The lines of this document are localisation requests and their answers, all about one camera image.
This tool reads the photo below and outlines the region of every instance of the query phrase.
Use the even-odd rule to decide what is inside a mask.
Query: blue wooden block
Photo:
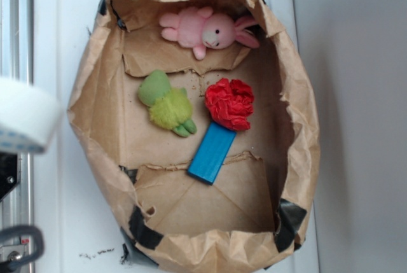
[[[211,122],[188,168],[188,174],[212,185],[222,167],[236,132]]]

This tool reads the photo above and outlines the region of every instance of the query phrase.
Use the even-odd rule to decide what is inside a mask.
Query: metal frame
[[[0,75],[27,84],[33,82],[33,6],[33,0],[1,0],[0,7]],[[18,159],[20,183],[0,203],[0,229],[34,223],[32,156],[23,154]],[[19,245],[19,238],[12,239],[7,244]],[[32,251],[30,243],[27,252]],[[34,273],[33,263],[21,269],[21,273],[28,272]]]

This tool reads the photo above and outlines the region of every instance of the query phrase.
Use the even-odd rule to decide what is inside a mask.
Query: tape roll
[[[44,152],[62,111],[44,91],[0,77],[0,151]]]

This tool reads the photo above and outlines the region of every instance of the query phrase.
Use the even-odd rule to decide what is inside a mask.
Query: brown paper bag
[[[251,13],[260,48],[234,43],[195,60],[158,25],[187,6]],[[155,69],[187,90],[196,134],[149,121],[136,91]],[[209,126],[205,90],[224,77],[252,87],[254,114],[207,186],[185,170]],[[263,0],[102,0],[68,115],[119,226],[161,269],[253,272],[303,244],[319,168],[317,111],[301,59]]]

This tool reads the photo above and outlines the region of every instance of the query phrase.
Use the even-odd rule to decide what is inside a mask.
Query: yellow-green fuzzy fabric
[[[149,109],[150,120],[157,126],[172,130],[190,119],[192,104],[178,88],[171,88],[164,97],[158,98]]]

